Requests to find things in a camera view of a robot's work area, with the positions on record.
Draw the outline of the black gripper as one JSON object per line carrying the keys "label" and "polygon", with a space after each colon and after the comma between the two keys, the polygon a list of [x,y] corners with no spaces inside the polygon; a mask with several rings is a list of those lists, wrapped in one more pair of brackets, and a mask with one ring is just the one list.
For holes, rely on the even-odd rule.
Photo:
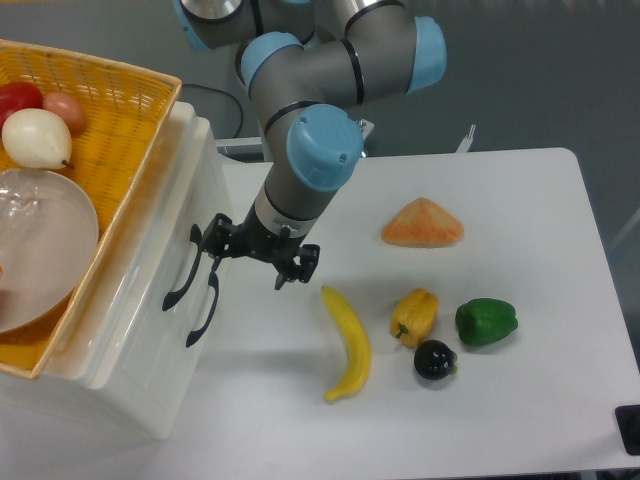
{"label": "black gripper", "polygon": [[199,249],[213,259],[212,271],[226,258],[249,257],[272,264],[277,271],[274,289],[280,290],[286,283],[308,283],[315,272],[320,246],[301,245],[303,239],[290,233],[272,233],[255,212],[249,212],[239,226],[218,213],[205,229]]}

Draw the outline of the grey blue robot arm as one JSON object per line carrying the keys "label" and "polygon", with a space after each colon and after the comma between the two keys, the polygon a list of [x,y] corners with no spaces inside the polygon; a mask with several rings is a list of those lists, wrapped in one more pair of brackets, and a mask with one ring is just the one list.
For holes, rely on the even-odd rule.
{"label": "grey blue robot arm", "polygon": [[191,44],[243,43],[240,79],[252,101],[272,167],[244,221],[217,214],[193,227],[200,254],[215,262],[250,257],[273,265],[276,282],[307,282],[320,249],[306,236],[349,180],[364,149],[352,106],[410,94],[447,66],[440,26],[400,1],[338,1],[342,35],[314,40],[310,1],[178,1]]}

